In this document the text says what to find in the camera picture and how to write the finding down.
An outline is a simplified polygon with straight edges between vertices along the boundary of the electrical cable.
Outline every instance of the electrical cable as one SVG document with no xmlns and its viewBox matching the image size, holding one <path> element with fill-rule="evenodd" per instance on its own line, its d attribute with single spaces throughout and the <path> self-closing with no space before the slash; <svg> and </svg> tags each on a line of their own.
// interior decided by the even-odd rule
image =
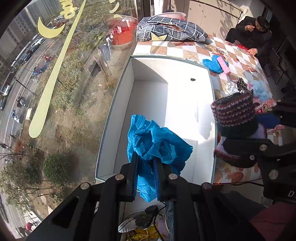
<svg viewBox="0 0 296 241">
<path fill-rule="evenodd" d="M 164 208 L 167 206 L 165 203 L 163 203 L 163 204 L 164 204 L 165 206 L 162 207 L 162 208 L 158 211 L 158 214 L 154 217 L 154 220 L 153 220 L 153 226 L 154 226 L 156 232 L 158 233 L 158 235 L 159 235 L 159 237 L 161 238 L 162 241 L 164 241 L 164 239 L 163 239 L 162 235 L 160 234 L 160 232 L 158 231 L 158 229 L 156 228 L 155 220 L 156 220 L 156 217 L 159 215 L 160 211 L 161 211 L 162 209 L 164 209 Z"/>
<path fill-rule="evenodd" d="M 251 181 L 241 182 L 241 183 L 234 183 L 234 184 L 231 184 L 231 185 L 232 185 L 232 186 L 240 186 L 240 185 L 243 185 L 243 184 L 246 184 L 246 183 L 250 183 L 250 184 L 253 184 L 253 185 L 257 185 L 257 186 L 264 187 L 263 184 L 256 183 L 256 182 L 251 182 Z"/>
</svg>

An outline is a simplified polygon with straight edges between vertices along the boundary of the blue bag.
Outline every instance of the blue bag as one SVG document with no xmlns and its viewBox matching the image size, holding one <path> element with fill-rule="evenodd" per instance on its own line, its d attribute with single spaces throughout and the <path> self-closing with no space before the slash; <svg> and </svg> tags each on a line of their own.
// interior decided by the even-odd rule
<svg viewBox="0 0 296 241">
<path fill-rule="evenodd" d="M 156 198 L 153 176 L 154 157 L 169 164 L 172 171 L 180 175 L 192 150 L 192 146 L 168 128 L 160 128 L 155 121 L 147 121 L 144 116 L 132 115 L 127 154 L 129 162 L 131 162 L 134 151 L 140 157 L 137 169 L 138 189 L 146 202 Z"/>
<path fill-rule="evenodd" d="M 217 58 L 220 57 L 220 55 L 213 55 L 212 60 L 209 59 L 203 59 L 202 63 L 204 66 L 208 67 L 210 71 L 221 74 L 223 73 L 223 69 L 221 68 Z"/>
</svg>

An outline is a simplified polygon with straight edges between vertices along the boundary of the hand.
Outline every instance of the hand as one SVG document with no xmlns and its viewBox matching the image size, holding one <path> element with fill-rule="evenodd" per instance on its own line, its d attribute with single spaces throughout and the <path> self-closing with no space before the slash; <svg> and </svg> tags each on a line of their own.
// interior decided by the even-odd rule
<svg viewBox="0 0 296 241">
<path fill-rule="evenodd" d="M 257 49 L 249 49 L 247 52 L 254 56 L 255 54 L 258 53 L 258 50 Z"/>
<path fill-rule="evenodd" d="M 245 29 L 245 31 L 249 31 L 249 32 L 253 32 L 254 31 L 254 26 L 252 26 L 252 25 L 247 25 L 247 26 L 245 26 L 244 27 L 244 29 Z"/>
</svg>

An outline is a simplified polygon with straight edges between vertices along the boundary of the white car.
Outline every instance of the white car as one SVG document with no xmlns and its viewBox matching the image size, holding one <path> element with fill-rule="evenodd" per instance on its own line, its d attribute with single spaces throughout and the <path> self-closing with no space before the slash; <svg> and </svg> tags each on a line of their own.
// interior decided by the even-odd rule
<svg viewBox="0 0 296 241">
<path fill-rule="evenodd" d="M 10 91 L 10 88 L 11 88 L 10 85 L 5 86 L 5 87 L 3 88 L 3 90 L 2 90 L 2 95 L 3 95 L 3 96 L 8 96 L 9 91 Z"/>
<path fill-rule="evenodd" d="M 45 41 L 45 38 L 41 38 L 41 39 L 37 39 L 35 40 L 35 42 L 32 44 L 32 47 L 38 45 L 38 44 L 42 44 Z"/>
<path fill-rule="evenodd" d="M 34 43 L 32 43 L 31 47 L 35 46 L 38 43 L 39 39 L 36 39 Z"/>
</svg>

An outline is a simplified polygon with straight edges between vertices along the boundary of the man in black jacket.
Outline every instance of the man in black jacket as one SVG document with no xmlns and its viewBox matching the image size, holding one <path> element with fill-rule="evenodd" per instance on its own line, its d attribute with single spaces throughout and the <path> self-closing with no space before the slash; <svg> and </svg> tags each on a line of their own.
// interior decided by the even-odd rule
<svg viewBox="0 0 296 241">
<path fill-rule="evenodd" d="M 272 33 L 269 22 L 263 17 L 245 17 L 235 28 L 231 28 L 226 36 L 226 41 L 234 43 L 239 41 L 248 48 L 248 53 L 255 56 L 262 68 L 269 59 Z"/>
</svg>

